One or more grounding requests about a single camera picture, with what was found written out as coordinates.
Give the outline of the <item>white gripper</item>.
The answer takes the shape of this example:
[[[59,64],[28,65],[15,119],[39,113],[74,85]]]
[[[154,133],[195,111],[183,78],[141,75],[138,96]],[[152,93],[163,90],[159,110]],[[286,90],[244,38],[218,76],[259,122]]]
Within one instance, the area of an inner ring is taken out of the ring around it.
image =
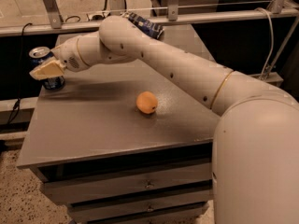
[[[34,68],[29,72],[30,76],[35,80],[43,80],[63,76],[66,68],[72,72],[87,70],[89,65],[81,59],[78,52],[79,39],[80,35],[72,37],[53,48],[51,52],[55,57],[33,60]]]

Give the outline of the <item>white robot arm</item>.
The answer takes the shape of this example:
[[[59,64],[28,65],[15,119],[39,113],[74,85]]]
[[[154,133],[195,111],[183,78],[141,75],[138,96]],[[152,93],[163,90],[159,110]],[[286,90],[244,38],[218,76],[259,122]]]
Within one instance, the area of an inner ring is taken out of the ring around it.
[[[148,36],[139,21],[109,16],[66,40],[37,80],[139,59],[219,115],[212,150],[216,224],[299,224],[299,103],[260,79]]]

